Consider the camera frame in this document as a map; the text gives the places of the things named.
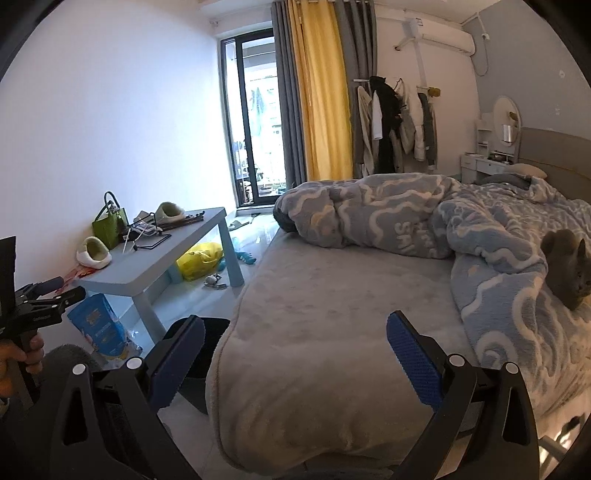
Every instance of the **light blue table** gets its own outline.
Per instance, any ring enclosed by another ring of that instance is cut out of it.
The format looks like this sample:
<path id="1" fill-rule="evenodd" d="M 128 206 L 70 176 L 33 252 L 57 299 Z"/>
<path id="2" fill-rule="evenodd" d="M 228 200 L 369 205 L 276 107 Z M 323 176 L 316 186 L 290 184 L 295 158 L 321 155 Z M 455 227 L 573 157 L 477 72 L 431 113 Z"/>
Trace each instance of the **light blue table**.
<path id="1" fill-rule="evenodd" d="M 78 279 L 77 284 L 87 291 L 132 297 L 146 330 L 154 343 L 157 343 L 164 337 L 166 330 L 146 295 L 146 289 L 215 226 L 219 227 L 230 285 L 240 287 L 244 285 L 244 278 L 236 255 L 228 255 L 228 252 L 234 252 L 234 246 L 226 224 L 226 209 L 224 208 L 205 210 L 203 222 L 166 232 L 170 233 L 172 237 L 153 250 L 134 251 L 132 245 L 128 244 L 125 253 L 123 253 L 123 244 L 119 245 L 111 251 L 113 261 L 108 267 L 88 277 Z M 138 245 L 153 245 L 157 241 L 157 237 L 142 238 Z"/>

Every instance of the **hand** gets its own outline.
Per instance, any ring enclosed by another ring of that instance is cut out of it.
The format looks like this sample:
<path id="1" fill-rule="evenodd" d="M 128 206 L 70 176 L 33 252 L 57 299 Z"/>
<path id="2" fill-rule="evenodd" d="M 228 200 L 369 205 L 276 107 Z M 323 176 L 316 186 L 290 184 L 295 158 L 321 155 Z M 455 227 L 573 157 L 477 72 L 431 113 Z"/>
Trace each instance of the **hand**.
<path id="1" fill-rule="evenodd" d="M 25 353 L 11 341 L 0 340 L 0 397 L 7 398 L 15 394 L 14 386 L 8 376 L 7 360 L 25 362 L 28 365 L 27 372 L 37 375 L 43 369 L 41 365 L 41 360 L 45 355 L 43 345 L 41 335 L 35 335 L 30 342 L 31 351 Z"/>

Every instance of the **finger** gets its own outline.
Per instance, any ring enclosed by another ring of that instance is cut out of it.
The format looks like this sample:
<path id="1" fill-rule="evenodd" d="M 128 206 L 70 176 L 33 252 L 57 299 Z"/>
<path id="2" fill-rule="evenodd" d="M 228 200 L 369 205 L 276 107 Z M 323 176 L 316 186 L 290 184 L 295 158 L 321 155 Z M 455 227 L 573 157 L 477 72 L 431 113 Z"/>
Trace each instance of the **finger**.
<path id="1" fill-rule="evenodd" d="M 14 395 L 14 390 L 12 389 L 12 382 L 10 378 L 3 378 L 0 380 L 0 397 L 9 398 Z"/>
<path id="2" fill-rule="evenodd" d="M 3 340 L 0 342 L 0 361 L 8 359 L 24 362 L 27 359 L 27 354 L 14 345 L 14 343 Z"/>
<path id="3" fill-rule="evenodd" d="M 33 350 L 27 353 L 27 360 L 25 360 L 25 363 L 27 365 L 38 364 L 41 360 L 43 360 L 44 355 L 45 352 L 43 351 L 43 348 L 41 350 Z"/>
<path id="4" fill-rule="evenodd" d="M 31 350 L 41 350 L 44 347 L 44 345 L 45 342 L 39 334 L 35 335 L 29 342 L 29 347 L 31 348 Z"/>
<path id="5" fill-rule="evenodd" d="M 39 375 L 42 370 L 43 364 L 41 362 L 39 362 L 38 364 L 29 365 L 27 367 L 27 372 L 29 372 L 31 375 Z"/>

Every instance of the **yellow plastic bag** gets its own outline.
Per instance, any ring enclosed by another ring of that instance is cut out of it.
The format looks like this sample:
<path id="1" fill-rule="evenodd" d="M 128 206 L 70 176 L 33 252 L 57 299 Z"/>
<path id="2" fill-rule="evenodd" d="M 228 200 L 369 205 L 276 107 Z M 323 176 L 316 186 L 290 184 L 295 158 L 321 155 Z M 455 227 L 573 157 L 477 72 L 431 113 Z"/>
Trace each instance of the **yellow plastic bag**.
<path id="1" fill-rule="evenodd" d="M 193 281 L 213 273 L 223 257 L 223 250 L 216 242 L 193 245 L 177 260 L 177 266 L 186 281 Z"/>

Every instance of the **gray fitted sheet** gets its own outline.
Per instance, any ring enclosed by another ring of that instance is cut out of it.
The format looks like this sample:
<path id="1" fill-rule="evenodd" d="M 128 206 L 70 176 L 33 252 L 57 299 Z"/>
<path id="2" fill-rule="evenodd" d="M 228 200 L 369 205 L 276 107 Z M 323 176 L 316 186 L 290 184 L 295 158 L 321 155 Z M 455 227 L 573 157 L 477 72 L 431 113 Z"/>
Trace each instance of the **gray fitted sheet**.
<path id="1" fill-rule="evenodd" d="M 386 340 L 402 310 L 448 352 L 475 356 L 450 292 L 452 260 L 323 249 L 279 232 L 207 378 L 220 451 L 278 475 L 328 452 L 393 465 L 432 412 Z"/>

